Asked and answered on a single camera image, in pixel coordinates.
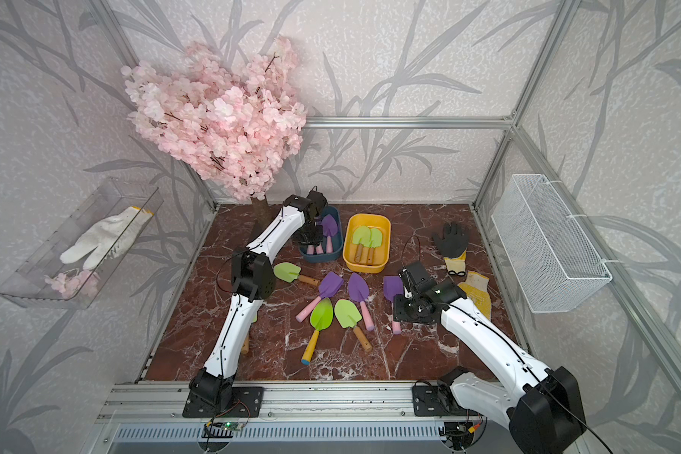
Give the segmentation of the green shovel wooden handle front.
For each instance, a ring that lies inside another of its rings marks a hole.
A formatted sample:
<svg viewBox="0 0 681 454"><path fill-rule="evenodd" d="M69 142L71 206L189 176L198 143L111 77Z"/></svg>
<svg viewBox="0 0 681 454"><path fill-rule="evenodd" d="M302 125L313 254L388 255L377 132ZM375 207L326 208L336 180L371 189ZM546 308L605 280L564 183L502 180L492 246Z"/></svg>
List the green shovel wooden handle front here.
<svg viewBox="0 0 681 454"><path fill-rule="evenodd" d="M361 263L364 247L370 240L370 236L371 236L370 228L366 225L361 225L355 230L352 238L352 242L356 245L356 251L354 253L355 263L357 264Z"/></svg>

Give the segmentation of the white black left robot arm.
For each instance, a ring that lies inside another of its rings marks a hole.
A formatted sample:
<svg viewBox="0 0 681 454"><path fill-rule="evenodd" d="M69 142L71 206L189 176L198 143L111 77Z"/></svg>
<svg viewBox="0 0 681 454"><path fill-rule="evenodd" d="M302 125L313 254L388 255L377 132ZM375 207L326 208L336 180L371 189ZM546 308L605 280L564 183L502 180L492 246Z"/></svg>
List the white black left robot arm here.
<svg viewBox="0 0 681 454"><path fill-rule="evenodd" d="M325 206L327 198L316 188L312 188L306 197L291 195L257 238L234 251L229 312L208 360L189 383L183 417L228 414L236 405L233 384L241 346L259 308L274 292L274 259L290 239L304 246L320 243L322 228L317 219Z"/></svg>

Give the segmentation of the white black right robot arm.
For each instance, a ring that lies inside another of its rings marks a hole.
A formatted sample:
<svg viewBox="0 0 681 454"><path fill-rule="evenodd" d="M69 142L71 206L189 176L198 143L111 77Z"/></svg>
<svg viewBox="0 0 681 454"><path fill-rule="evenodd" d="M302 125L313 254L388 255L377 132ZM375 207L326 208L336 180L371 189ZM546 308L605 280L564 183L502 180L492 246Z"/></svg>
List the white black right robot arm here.
<svg viewBox="0 0 681 454"><path fill-rule="evenodd" d="M478 378L461 366L412 387L417 416L471 418L507 427L524 453L562 453L586 431L577 379L564 367L550 369L515 344L452 280L436 282L420 262L384 279L396 323L440 323L497 378Z"/></svg>

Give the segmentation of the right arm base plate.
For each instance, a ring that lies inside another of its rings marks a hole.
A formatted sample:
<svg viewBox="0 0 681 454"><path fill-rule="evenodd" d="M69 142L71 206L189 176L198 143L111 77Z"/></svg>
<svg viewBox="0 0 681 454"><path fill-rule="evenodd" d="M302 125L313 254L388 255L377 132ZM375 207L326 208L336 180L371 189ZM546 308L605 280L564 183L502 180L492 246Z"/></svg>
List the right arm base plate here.
<svg viewBox="0 0 681 454"><path fill-rule="evenodd" d="M478 412L461 407L451 395L446 384L441 387L426 381L418 381L412 386L412 403L415 416L460 416L477 417Z"/></svg>

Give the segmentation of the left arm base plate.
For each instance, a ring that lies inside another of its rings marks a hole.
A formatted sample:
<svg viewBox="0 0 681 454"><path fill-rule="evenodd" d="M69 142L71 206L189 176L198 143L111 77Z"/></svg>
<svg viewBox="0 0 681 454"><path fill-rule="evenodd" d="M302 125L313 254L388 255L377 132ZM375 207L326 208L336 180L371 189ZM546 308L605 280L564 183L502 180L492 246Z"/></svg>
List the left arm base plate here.
<svg viewBox="0 0 681 454"><path fill-rule="evenodd" d="M183 418L237 417L257 418L263 401L263 387L232 387L225 389L217 399L203 397L192 389L183 408Z"/></svg>

